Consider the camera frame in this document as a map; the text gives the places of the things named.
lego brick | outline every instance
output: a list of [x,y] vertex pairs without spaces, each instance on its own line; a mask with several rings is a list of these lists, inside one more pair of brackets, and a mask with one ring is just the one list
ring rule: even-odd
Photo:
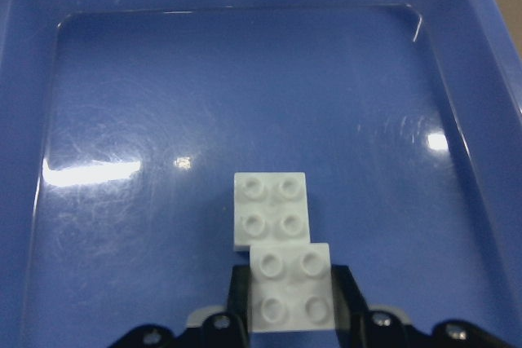
[[328,244],[253,245],[252,332],[335,328]]
[[234,175],[234,249],[310,242],[304,173]]

screw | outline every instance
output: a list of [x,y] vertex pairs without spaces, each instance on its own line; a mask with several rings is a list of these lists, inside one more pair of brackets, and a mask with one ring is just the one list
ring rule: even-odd
[[372,320],[378,326],[390,326],[392,324],[392,318],[386,313],[374,313],[372,315]]
[[456,324],[447,324],[446,325],[446,334],[453,338],[454,340],[466,340],[467,339],[467,333],[466,330]]

blue plastic tray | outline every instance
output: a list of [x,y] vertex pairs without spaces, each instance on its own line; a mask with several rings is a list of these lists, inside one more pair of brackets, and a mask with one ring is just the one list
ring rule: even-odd
[[[522,345],[522,68],[493,0],[0,0],[0,346],[223,303],[232,176],[424,331]],[[254,346],[336,346],[332,333]]]

white plastic piece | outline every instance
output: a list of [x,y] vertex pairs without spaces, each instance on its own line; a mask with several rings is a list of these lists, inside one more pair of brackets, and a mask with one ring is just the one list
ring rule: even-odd
[[304,173],[236,173],[234,250],[310,243]]
[[250,247],[252,332],[335,328],[328,244]]

lego stud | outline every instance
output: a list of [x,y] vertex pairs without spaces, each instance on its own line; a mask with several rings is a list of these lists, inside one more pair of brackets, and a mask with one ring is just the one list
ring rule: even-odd
[[310,297],[304,305],[304,310],[314,324],[322,324],[330,316],[330,307],[322,297]]
[[266,189],[263,183],[256,177],[250,177],[241,185],[243,195],[249,200],[259,201],[266,196]]
[[301,257],[301,268],[308,277],[318,279],[325,274],[325,260],[317,253],[309,252]]
[[261,316],[269,324],[281,322],[285,318],[285,304],[274,297],[265,299],[261,303]]
[[283,179],[279,183],[277,191],[287,200],[295,200],[301,196],[301,187],[299,183],[291,177]]
[[283,273],[285,265],[283,264],[281,257],[269,253],[265,254],[259,261],[259,269],[263,276],[268,277],[269,279],[276,279]]
[[257,214],[242,217],[241,225],[243,226],[243,230],[245,230],[249,236],[254,238],[258,238],[264,234],[266,227],[264,219]]
[[304,228],[303,220],[298,215],[287,215],[280,222],[281,230],[286,236],[295,237],[301,234]]

